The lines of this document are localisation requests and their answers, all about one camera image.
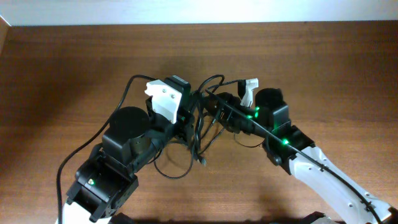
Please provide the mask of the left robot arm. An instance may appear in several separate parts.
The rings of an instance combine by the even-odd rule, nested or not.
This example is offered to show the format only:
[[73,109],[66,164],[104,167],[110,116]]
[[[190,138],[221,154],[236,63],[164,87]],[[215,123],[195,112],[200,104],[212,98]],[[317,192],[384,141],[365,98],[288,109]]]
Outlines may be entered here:
[[109,223],[139,185],[137,173],[154,163],[170,143],[193,149],[192,110],[179,108],[176,122],[151,106],[117,109],[101,128],[100,143],[78,168],[59,201],[57,223]]

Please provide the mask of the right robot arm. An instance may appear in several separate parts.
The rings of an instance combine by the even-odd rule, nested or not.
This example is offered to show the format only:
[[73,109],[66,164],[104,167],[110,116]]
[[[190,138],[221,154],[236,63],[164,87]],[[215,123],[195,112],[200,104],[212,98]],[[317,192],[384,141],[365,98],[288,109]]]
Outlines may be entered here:
[[345,223],[397,223],[397,209],[362,188],[291,123],[280,89],[256,93],[253,108],[224,92],[208,93],[203,106],[229,132],[263,138],[268,159],[316,192]]

